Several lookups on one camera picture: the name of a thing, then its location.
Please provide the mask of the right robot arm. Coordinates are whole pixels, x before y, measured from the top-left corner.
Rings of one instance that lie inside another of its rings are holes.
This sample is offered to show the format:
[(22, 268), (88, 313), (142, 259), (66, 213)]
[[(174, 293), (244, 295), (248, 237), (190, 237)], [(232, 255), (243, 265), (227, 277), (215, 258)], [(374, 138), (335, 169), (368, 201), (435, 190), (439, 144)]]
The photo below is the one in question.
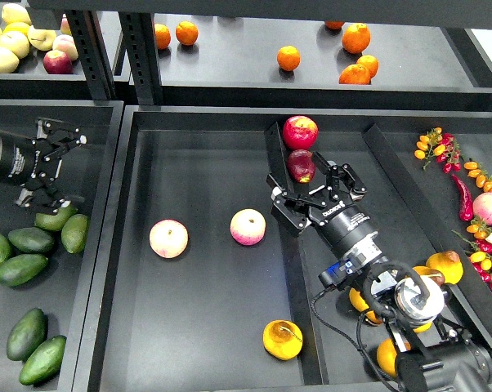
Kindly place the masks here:
[(311, 227), (335, 263), (319, 276), (324, 289), (357, 290), (368, 309), (381, 319), (396, 351), (394, 378), (398, 391), (488, 391), (492, 383), (492, 351), (472, 340), (462, 325), (442, 316), (449, 291), (405, 263), (389, 260), (374, 242), (378, 230), (357, 200), (366, 188), (344, 164), (319, 153), (311, 161), (325, 183), (297, 193), (281, 154), (268, 157), (272, 188), (271, 213), (297, 237)]

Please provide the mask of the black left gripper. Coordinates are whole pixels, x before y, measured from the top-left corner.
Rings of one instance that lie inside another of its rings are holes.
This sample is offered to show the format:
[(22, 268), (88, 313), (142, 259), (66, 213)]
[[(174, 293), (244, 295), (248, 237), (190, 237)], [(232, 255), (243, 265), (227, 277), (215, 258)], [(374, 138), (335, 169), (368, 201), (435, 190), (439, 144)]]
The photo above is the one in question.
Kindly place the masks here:
[(70, 122), (39, 118), (36, 138), (0, 130), (0, 183), (20, 186), (18, 207), (56, 215), (60, 208), (78, 206), (83, 196), (63, 194), (55, 180), (62, 156), (87, 143), (81, 129)]

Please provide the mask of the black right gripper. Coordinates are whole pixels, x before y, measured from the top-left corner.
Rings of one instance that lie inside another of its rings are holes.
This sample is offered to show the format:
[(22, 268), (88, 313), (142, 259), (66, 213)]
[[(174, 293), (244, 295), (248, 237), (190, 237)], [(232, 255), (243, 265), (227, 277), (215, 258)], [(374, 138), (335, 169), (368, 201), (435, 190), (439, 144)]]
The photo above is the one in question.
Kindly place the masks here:
[(348, 163), (328, 161), (319, 152), (313, 153), (313, 163), (324, 183), (310, 195), (289, 191), (271, 173), (267, 175), (271, 215), (293, 237), (312, 225), (339, 261), (360, 255), (362, 261), (374, 259), (379, 254), (374, 242), (378, 231), (356, 204), (366, 195), (366, 185)]

